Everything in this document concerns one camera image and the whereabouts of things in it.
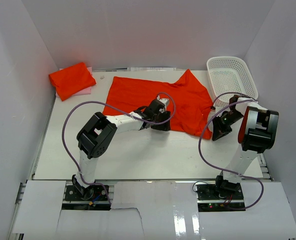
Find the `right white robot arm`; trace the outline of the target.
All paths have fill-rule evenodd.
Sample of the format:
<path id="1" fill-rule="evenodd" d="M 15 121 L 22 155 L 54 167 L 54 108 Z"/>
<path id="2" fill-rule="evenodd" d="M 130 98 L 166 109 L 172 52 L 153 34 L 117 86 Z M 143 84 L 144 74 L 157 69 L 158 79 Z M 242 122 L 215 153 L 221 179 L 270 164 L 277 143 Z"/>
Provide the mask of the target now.
<path id="1" fill-rule="evenodd" d="M 249 99 L 250 97 L 243 94 L 233 95 L 229 104 L 235 105 L 212 120 L 212 140 L 216 141 L 232 132 L 231 125 L 242 119 L 237 138 L 239 146 L 226 167 L 229 171 L 221 171 L 213 187 L 214 195 L 221 200 L 241 191 L 241 176 L 252 161 L 272 148 L 275 142 L 279 113 L 268 110 L 255 101 L 245 102 Z"/>

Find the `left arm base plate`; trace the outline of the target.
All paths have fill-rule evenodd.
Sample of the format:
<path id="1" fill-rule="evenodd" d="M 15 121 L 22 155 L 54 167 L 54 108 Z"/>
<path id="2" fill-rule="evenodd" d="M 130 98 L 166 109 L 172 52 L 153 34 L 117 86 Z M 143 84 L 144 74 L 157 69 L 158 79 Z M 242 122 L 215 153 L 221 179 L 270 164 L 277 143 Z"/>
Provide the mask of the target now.
<path id="1" fill-rule="evenodd" d="M 112 200 L 113 188 L 105 185 L 106 190 L 100 185 L 90 186 L 84 196 L 77 188 L 68 184 L 65 187 L 62 210 L 80 210 L 80 211 L 109 211 L 111 209 L 107 195 Z"/>

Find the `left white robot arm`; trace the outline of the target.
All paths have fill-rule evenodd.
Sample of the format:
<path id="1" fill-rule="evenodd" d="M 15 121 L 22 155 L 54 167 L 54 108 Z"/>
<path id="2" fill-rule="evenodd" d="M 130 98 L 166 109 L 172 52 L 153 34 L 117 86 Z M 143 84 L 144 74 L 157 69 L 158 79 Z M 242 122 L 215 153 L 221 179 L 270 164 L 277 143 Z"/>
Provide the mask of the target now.
<path id="1" fill-rule="evenodd" d="M 94 188 L 88 183 L 95 182 L 98 158 L 106 152 L 115 134 L 148 128 L 170 130 L 171 112 L 166 109 L 169 103 L 168 98 L 157 98 L 149 106 L 139 107 L 128 115 L 106 116 L 97 112 L 88 120 L 77 134 L 81 170 L 72 178 L 81 199 L 92 197 Z"/>

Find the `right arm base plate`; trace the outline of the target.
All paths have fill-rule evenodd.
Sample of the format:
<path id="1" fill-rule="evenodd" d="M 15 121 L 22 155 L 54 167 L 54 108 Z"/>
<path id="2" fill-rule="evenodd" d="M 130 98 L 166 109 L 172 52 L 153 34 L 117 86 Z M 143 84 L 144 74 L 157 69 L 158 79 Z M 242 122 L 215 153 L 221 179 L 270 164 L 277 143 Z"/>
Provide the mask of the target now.
<path id="1" fill-rule="evenodd" d="M 197 195 L 198 211 L 201 213 L 244 211 L 242 190 L 236 193 L 219 192 L 214 181 L 197 181 L 192 186 Z"/>

